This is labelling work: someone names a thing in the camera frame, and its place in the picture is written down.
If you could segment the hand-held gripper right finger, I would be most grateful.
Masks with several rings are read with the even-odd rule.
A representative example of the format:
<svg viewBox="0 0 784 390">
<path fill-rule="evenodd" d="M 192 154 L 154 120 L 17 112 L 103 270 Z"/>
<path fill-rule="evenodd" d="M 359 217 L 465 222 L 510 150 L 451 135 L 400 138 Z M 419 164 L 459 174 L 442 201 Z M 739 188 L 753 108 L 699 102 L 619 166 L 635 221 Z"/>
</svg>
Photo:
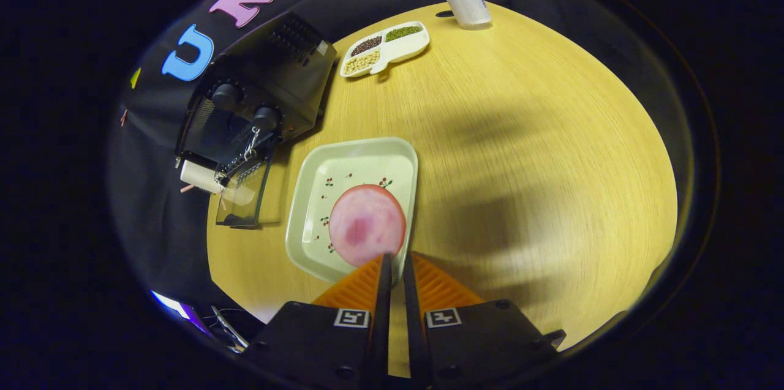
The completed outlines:
<svg viewBox="0 0 784 390">
<path fill-rule="evenodd" d="M 479 297 L 422 254 L 403 282 L 415 389 L 516 389 L 559 357 L 565 331 L 541 332 L 510 299 Z"/>
</svg>

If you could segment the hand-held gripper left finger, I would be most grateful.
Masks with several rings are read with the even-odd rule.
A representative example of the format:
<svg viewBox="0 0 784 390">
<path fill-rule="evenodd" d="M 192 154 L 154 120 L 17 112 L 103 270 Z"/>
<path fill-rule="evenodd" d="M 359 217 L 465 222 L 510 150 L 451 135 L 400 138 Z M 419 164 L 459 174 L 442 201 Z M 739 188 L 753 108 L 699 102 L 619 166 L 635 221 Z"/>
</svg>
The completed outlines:
<svg viewBox="0 0 784 390">
<path fill-rule="evenodd" d="M 289 301 L 244 358 L 282 388 L 380 388 L 388 373 L 392 256 L 384 254 L 311 303 Z"/>
</svg>

